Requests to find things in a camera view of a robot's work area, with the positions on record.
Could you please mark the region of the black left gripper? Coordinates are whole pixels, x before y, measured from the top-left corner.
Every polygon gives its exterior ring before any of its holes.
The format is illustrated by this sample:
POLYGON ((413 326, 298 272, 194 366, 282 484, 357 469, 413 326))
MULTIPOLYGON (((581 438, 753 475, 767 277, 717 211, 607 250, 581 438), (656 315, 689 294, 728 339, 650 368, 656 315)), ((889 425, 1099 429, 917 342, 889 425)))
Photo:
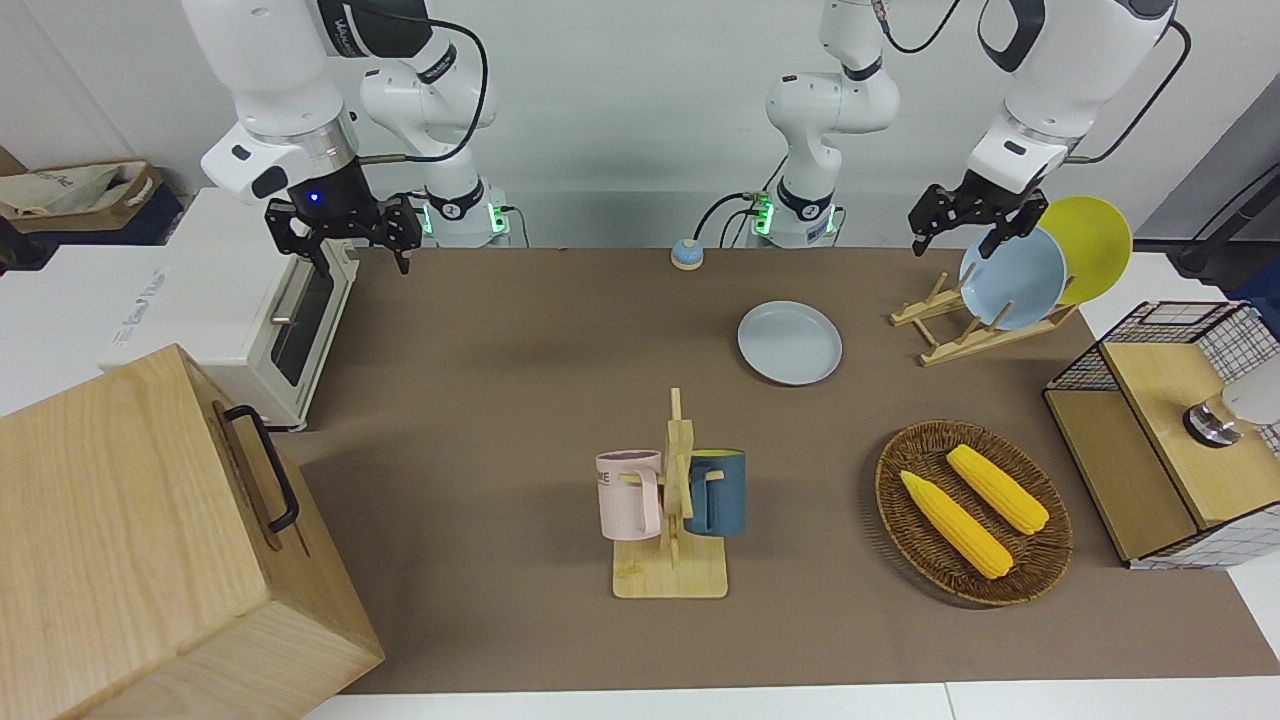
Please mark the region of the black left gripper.
POLYGON ((938 234, 956 225, 955 217, 991 219, 991 228, 979 245, 980 258, 991 259, 1005 242, 1027 237, 1048 206, 1039 181, 1033 181, 1028 190, 1011 191, 974 170, 966 170, 955 190, 929 184, 915 201, 908 213, 914 236, 911 251, 916 258, 922 256, 938 234))

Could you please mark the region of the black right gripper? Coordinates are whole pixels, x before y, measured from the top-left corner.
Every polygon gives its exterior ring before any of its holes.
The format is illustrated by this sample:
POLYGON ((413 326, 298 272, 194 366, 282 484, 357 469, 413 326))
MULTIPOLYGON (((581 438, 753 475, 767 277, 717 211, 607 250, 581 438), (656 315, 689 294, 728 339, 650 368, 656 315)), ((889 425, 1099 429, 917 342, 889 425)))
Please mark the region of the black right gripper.
POLYGON ((388 249, 399 273, 410 274, 410 254, 422 242, 419 210, 407 193, 380 201, 379 210, 358 161, 289 187, 288 199, 291 202, 270 199, 264 209, 264 220, 280 254, 303 259, 330 281, 330 265, 321 249, 324 238, 366 240, 388 249), (294 228, 297 220, 303 231, 294 228))

